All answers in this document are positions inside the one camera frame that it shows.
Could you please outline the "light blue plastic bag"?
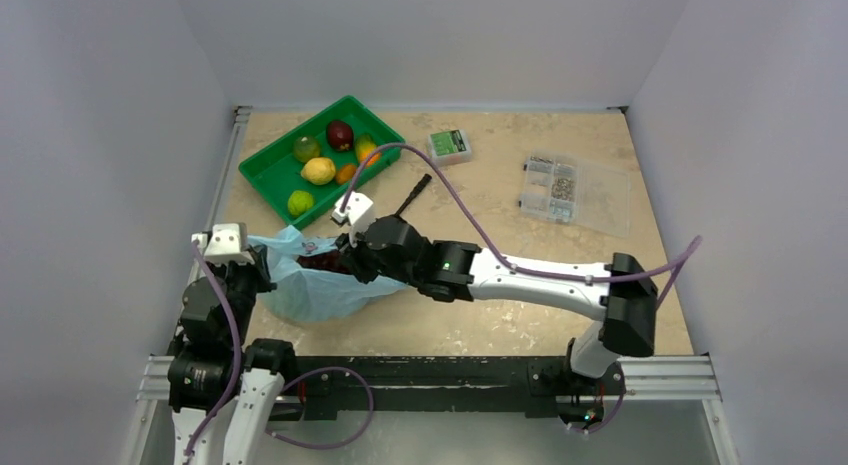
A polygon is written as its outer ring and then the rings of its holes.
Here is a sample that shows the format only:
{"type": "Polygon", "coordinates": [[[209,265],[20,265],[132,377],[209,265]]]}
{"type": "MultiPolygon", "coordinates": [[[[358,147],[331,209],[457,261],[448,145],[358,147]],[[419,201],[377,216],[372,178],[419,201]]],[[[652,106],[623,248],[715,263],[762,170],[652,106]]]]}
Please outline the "light blue plastic bag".
{"type": "Polygon", "coordinates": [[[248,242],[268,247],[270,276],[277,288],[262,300],[279,318],[299,322],[343,318],[406,288],[386,277],[361,283],[352,275],[304,269],[296,262],[300,255],[337,250],[333,237],[307,237],[288,226],[272,237],[251,235],[248,242]]]}

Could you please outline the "lime green fake fruit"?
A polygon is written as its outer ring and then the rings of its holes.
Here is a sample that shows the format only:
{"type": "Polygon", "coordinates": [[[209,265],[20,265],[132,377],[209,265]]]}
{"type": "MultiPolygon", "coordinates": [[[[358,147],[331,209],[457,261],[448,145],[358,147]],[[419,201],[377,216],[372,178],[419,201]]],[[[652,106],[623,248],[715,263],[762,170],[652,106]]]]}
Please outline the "lime green fake fruit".
{"type": "Polygon", "coordinates": [[[291,218],[299,218],[315,206],[315,198],[308,191],[295,190],[287,200],[287,211],[291,218]]]}

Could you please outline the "dark red fake grapes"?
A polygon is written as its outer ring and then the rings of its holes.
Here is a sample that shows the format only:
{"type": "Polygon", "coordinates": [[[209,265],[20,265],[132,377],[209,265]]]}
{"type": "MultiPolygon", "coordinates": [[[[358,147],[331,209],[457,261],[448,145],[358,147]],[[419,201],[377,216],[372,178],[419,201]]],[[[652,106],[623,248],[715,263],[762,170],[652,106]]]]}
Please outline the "dark red fake grapes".
{"type": "Polygon", "coordinates": [[[344,263],[338,250],[331,250],[329,252],[311,255],[300,255],[297,257],[296,262],[304,269],[351,275],[350,269],[344,263]]]}

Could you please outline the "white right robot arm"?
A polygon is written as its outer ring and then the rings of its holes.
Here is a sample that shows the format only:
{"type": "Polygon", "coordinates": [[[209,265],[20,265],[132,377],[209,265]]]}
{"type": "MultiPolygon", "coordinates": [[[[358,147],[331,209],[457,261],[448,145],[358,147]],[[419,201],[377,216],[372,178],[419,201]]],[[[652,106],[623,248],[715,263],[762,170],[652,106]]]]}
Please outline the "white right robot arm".
{"type": "Polygon", "coordinates": [[[625,281],[641,270],[630,255],[575,266],[523,258],[505,265],[489,248],[431,241],[397,216],[343,233],[335,245],[343,266],[361,283],[390,278],[434,301],[515,300],[590,319],[561,366],[573,391],[588,390],[621,357],[655,353],[658,290],[648,277],[625,281]]]}

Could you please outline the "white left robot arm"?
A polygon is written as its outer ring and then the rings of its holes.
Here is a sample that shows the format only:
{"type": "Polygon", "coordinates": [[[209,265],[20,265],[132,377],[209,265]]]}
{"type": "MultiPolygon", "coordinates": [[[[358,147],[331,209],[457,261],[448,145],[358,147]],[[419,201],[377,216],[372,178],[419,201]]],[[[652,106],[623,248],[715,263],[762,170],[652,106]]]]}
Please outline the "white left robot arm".
{"type": "Polygon", "coordinates": [[[167,371],[176,464],[251,464],[279,394],[297,384],[291,343],[244,342],[258,295],[275,290],[264,245],[239,264],[204,261],[186,286],[167,371]]]}

